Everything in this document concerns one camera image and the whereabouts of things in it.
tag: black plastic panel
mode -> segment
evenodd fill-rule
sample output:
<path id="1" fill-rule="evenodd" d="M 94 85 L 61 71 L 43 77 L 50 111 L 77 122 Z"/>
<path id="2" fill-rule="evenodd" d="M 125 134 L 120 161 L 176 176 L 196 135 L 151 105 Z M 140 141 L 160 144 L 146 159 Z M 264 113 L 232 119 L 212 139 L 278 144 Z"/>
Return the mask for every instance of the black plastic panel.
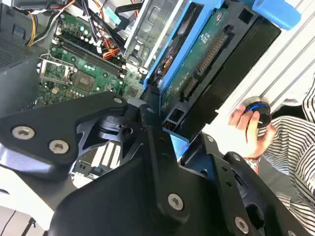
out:
<path id="1" fill-rule="evenodd" d="M 215 110 L 225 102 L 280 33 L 276 26 L 259 17 L 214 76 L 213 84 L 199 96 L 176 133 L 193 140 L 206 123 L 211 123 L 217 116 Z"/>

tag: wristwatch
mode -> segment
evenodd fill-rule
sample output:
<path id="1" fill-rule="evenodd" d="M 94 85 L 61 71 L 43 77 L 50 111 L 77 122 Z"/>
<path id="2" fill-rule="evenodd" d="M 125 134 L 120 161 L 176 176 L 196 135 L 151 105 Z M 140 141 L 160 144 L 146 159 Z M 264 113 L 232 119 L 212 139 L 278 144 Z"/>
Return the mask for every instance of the wristwatch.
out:
<path id="1" fill-rule="evenodd" d="M 252 158 L 244 158 L 246 163 L 249 164 L 249 166 L 252 169 L 255 169 L 259 163 L 260 163 L 260 157 L 258 157 L 257 159 L 252 159 Z"/>

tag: blue plastic tab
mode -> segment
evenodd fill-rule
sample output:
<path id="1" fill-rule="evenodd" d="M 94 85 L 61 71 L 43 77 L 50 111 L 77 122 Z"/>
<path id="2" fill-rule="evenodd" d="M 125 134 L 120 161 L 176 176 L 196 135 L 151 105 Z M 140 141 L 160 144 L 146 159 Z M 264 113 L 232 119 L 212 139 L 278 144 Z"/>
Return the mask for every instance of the blue plastic tab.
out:
<path id="1" fill-rule="evenodd" d="M 117 25 L 120 24 L 121 19 L 119 19 L 119 17 L 112 11 L 112 9 L 110 9 L 109 7 L 106 8 L 105 10 L 106 15 L 109 16 L 109 18 L 115 22 Z"/>
<path id="2" fill-rule="evenodd" d="M 301 14 L 284 0 L 256 0 L 252 9 L 285 30 L 292 29 L 301 20 Z"/>
<path id="3" fill-rule="evenodd" d="M 163 128 L 163 131 L 170 134 L 176 157 L 179 159 L 189 148 L 189 140 L 178 134 L 175 134 L 172 131 L 169 131 L 168 129 Z"/>

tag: white cable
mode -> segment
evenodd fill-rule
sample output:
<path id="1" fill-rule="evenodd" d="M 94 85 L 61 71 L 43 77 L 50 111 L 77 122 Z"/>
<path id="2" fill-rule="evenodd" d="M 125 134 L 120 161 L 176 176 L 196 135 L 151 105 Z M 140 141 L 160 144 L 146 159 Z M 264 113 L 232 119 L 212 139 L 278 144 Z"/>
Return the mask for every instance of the white cable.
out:
<path id="1" fill-rule="evenodd" d="M 43 13 L 47 11 L 46 9 L 42 9 L 42 10 L 34 10 L 33 12 L 31 12 L 32 15 L 37 15 L 38 13 Z"/>
<path id="2" fill-rule="evenodd" d="M 51 21 L 51 24 L 50 24 L 50 26 L 49 26 L 47 32 L 46 32 L 42 37 L 40 37 L 39 39 L 37 39 L 36 41 L 34 41 L 30 46 L 34 45 L 35 43 L 37 43 L 37 42 L 39 42 L 39 41 L 41 41 L 41 40 L 43 40 L 44 38 L 47 37 L 47 35 L 49 34 L 51 28 L 53 27 L 53 25 L 54 25 L 56 19 L 61 15 L 61 13 L 62 13 L 67 7 L 68 7 L 68 5 L 66 5 L 63 9 L 61 9 L 61 10 L 56 14 L 56 16 L 54 16 L 54 18 L 53 18 L 53 20 Z"/>

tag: screw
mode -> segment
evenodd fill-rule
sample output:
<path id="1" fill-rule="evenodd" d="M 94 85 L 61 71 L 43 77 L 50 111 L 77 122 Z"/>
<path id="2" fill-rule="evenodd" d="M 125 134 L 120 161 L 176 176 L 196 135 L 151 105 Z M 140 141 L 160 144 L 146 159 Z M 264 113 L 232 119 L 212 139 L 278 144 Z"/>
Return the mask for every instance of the screw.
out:
<path id="1" fill-rule="evenodd" d="M 241 160 L 241 158 L 240 158 L 238 155 L 236 155 L 236 154 L 233 154 L 233 157 L 234 157 L 234 159 L 237 160 L 237 161 L 240 161 L 240 160 Z"/>
<path id="2" fill-rule="evenodd" d="M 55 154 L 64 154 L 69 150 L 69 145 L 63 140 L 53 140 L 49 143 L 49 149 Z"/>
<path id="3" fill-rule="evenodd" d="M 242 231 L 242 233 L 244 233 L 245 235 L 248 234 L 248 232 L 250 231 L 248 228 L 248 225 L 246 224 L 245 220 L 243 220 L 241 217 L 236 216 L 234 219 L 235 225 L 236 227 Z"/>
<path id="4" fill-rule="evenodd" d="M 117 98 L 117 97 L 114 98 L 114 101 L 117 102 L 117 103 L 122 103 L 122 102 L 123 102 L 122 100 L 120 100 L 120 99 Z"/>
<path id="5" fill-rule="evenodd" d="M 147 107 L 147 110 L 151 113 L 154 113 L 154 110 L 151 107 Z"/>
<path id="6" fill-rule="evenodd" d="M 208 140 L 212 143 L 214 140 L 213 140 L 213 138 L 211 137 L 211 136 L 207 136 L 207 138 L 208 138 Z"/>
<path id="7" fill-rule="evenodd" d="M 292 232 L 291 230 L 288 230 L 289 236 L 296 236 L 296 234 L 294 232 Z"/>
<path id="8" fill-rule="evenodd" d="M 35 131 L 28 126 L 17 126 L 12 130 L 12 135 L 16 139 L 28 140 L 34 137 Z"/>
<path id="9" fill-rule="evenodd" d="M 170 206 L 175 210 L 182 210 L 184 208 L 183 200 L 176 193 L 170 193 L 167 199 Z"/>

